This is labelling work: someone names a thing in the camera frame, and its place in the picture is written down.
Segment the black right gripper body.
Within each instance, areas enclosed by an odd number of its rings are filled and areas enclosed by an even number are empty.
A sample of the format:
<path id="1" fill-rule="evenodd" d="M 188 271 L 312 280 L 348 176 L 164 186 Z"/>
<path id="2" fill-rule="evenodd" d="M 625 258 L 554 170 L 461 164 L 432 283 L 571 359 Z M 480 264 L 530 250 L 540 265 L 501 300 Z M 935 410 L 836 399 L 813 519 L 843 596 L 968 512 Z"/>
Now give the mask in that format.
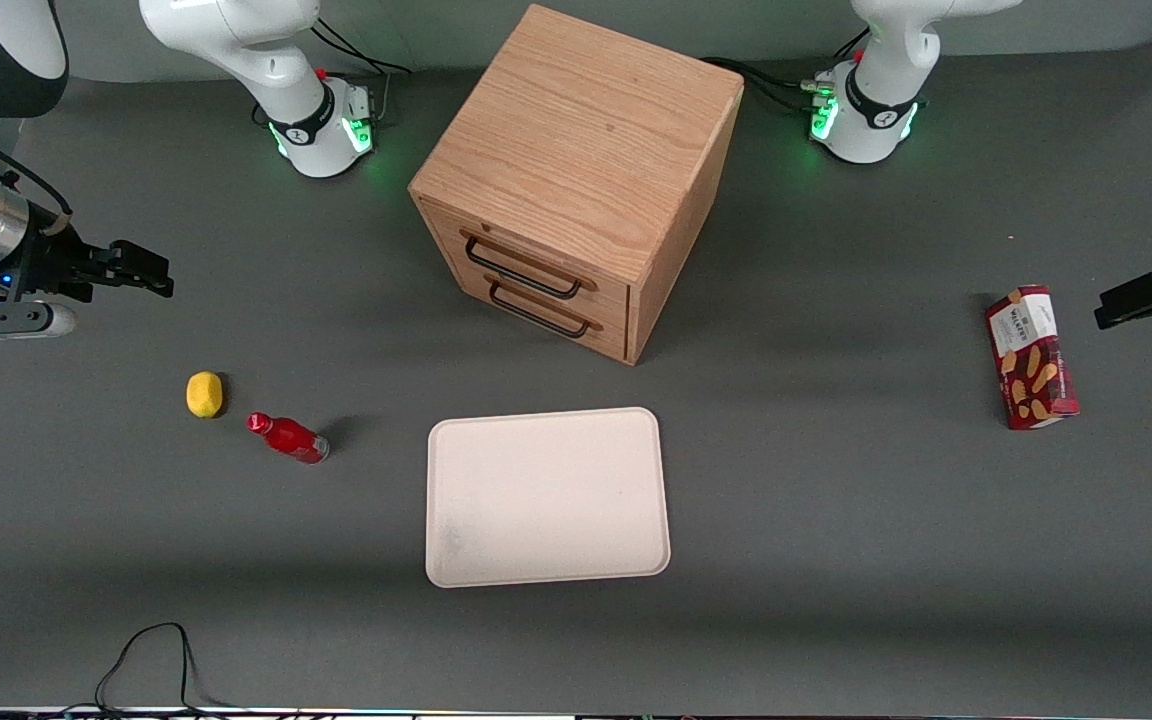
<path id="1" fill-rule="evenodd" d="M 91 245 L 70 225 L 45 234 L 37 220 L 29 220 L 18 249 L 0 264 L 0 301 L 20 302 L 44 293 L 90 304 L 93 288 L 111 282 L 116 247 L 116 242 Z"/>

